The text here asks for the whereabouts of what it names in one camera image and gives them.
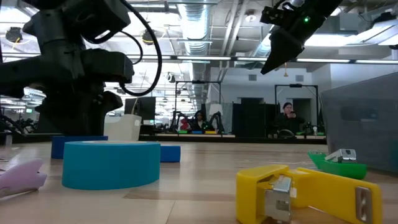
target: black shirt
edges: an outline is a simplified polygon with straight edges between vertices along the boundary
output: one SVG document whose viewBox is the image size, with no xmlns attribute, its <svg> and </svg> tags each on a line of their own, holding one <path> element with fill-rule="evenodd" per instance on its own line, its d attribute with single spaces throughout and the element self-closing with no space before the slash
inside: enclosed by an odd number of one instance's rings
<svg viewBox="0 0 398 224">
<path fill-rule="evenodd" d="M 300 131 L 300 124 L 303 124 L 305 120 L 296 116 L 295 118 L 288 118 L 286 114 L 280 113 L 276 117 L 276 125 L 278 125 L 279 130 L 288 129 L 294 134 Z"/>
</svg>

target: man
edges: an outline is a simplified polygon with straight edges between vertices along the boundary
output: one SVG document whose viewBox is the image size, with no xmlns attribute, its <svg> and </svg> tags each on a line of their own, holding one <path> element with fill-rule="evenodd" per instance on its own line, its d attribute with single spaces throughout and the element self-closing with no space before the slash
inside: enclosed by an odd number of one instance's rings
<svg viewBox="0 0 398 224">
<path fill-rule="evenodd" d="M 288 129 L 296 134 L 300 131 L 300 124 L 303 124 L 305 120 L 296 115 L 291 103 L 285 103 L 283 109 L 284 112 L 276 117 L 275 123 L 278 125 L 278 129 Z"/>
</svg>

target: blue block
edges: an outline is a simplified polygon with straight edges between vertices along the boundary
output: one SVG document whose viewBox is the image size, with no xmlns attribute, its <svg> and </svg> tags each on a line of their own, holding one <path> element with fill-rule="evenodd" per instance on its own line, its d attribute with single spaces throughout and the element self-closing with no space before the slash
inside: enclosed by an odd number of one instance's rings
<svg viewBox="0 0 398 224">
<path fill-rule="evenodd" d="M 107 136 L 54 136 L 51 145 L 51 159 L 63 159 L 63 148 L 66 142 L 107 140 Z"/>
<path fill-rule="evenodd" d="M 161 146 L 160 161 L 161 162 L 180 162 L 181 146 Z"/>
<path fill-rule="evenodd" d="M 62 185 L 79 190 L 138 187 L 159 179 L 156 142 L 67 142 Z"/>
</svg>

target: yellow stapler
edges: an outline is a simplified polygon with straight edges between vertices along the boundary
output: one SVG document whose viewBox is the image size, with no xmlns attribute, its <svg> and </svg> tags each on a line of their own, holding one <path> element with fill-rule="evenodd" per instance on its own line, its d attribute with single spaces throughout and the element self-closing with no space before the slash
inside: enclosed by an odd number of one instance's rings
<svg viewBox="0 0 398 224">
<path fill-rule="evenodd" d="M 313 207 L 344 221 L 382 223 L 378 185 L 285 165 L 241 170 L 236 175 L 236 217 L 260 224 L 267 217 L 290 221 L 291 208 Z"/>
</svg>

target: teal tape roll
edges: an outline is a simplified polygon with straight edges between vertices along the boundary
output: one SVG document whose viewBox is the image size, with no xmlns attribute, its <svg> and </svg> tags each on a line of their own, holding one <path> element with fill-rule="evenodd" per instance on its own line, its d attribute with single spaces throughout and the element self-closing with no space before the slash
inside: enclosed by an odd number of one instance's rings
<svg viewBox="0 0 398 224">
<path fill-rule="evenodd" d="M 160 144 L 83 141 L 65 143 L 62 185 L 80 190 L 138 187 L 159 179 Z"/>
</svg>

